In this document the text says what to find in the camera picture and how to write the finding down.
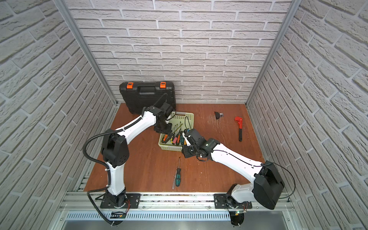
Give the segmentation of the large green black screwdriver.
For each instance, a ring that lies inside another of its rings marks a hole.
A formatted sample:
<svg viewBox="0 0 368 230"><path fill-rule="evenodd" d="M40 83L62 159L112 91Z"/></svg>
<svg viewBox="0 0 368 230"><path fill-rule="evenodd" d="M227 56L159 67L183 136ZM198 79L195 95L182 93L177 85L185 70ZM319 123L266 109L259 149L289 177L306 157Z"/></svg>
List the large green black screwdriver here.
<svg viewBox="0 0 368 230"><path fill-rule="evenodd" d="M184 143L185 143L185 139L184 139L184 136L183 136L183 133L182 133L181 137L180 137L180 144L184 145Z"/></svg>

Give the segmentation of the red black screwdriver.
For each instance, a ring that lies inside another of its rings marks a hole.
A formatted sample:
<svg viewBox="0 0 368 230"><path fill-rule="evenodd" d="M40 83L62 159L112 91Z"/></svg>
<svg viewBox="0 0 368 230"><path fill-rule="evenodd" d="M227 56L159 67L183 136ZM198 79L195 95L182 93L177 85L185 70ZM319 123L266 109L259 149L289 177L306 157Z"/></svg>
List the red black screwdriver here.
<svg viewBox="0 0 368 230"><path fill-rule="evenodd" d="M177 135L176 145L180 144L180 135L181 135L181 129L179 130L178 135Z"/></svg>

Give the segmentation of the pink handled screwdriver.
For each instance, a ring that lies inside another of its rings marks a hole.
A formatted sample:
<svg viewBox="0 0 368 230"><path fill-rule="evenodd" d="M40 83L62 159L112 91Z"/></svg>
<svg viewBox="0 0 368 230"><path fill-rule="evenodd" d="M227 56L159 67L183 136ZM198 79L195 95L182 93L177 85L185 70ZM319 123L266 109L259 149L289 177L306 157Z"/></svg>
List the pink handled screwdriver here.
<svg viewBox="0 0 368 230"><path fill-rule="evenodd" d="M177 132L174 133L173 140L172 140L173 145L176 145L176 143L177 143L177 138L179 136L179 132L180 131L177 131Z"/></svg>

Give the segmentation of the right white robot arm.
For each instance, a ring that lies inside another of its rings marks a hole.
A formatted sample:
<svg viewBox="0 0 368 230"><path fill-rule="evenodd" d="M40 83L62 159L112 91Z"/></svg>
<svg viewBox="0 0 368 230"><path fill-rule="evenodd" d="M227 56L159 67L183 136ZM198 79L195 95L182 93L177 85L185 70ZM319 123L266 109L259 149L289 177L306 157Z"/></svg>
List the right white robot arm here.
<svg viewBox="0 0 368 230"><path fill-rule="evenodd" d="M246 158L215 139L206 140L196 129L183 133L186 145L182 153L186 158L195 156L221 163L246 178L249 183L233 184L226 194L227 207L236 208L245 202L258 202L263 207L274 210L285 183L274 163L258 162Z"/></svg>

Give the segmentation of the small green black screwdriver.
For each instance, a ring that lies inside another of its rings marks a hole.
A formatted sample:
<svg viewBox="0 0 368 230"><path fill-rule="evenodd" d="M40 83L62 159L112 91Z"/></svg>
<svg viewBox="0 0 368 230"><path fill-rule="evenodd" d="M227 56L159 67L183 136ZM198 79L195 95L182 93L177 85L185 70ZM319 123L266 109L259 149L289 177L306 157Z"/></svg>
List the small green black screwdriver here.
<svg viewBox="0 0 368 230"><path fill-rule="evenodd" d="M176 169L175 174L175 186L179 187L181 184L181 168L180 168L180 159L178 161L178 168Z"/></svg>

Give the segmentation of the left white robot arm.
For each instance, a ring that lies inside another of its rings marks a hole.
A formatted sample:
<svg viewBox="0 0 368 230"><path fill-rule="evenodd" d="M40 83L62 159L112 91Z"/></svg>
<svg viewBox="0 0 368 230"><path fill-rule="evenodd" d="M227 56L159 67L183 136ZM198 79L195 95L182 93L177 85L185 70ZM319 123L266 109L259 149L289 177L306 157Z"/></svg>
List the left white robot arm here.
<svg viewBox="0 0 368 230"><path fill-rule="evenodd" d="M152 105L145 107L140 116L116 130L109 129L103 137L101 154L107 164L108 186L106 198L115 207L126 202L124 184L124 166L129 158L128 144L147 128L153 126L157 133L170 134L172 124L168 122L173 107L163 103L161 107Z"/></svg>

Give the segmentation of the orange black screwdriver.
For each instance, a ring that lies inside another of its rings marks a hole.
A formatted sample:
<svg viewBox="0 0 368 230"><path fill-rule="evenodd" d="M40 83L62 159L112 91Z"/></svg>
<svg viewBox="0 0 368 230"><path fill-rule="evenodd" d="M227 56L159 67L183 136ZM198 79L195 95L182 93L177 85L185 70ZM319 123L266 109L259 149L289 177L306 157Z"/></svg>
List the orange black screwdriver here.
<svg viewBox="0 0 368 230"><path fill-rule="evenodd" d="M172 130L170 134L165 134L163 139L161 140L161 143L167 143L169 141L172 141L174 137L174 131Z"/></svg>

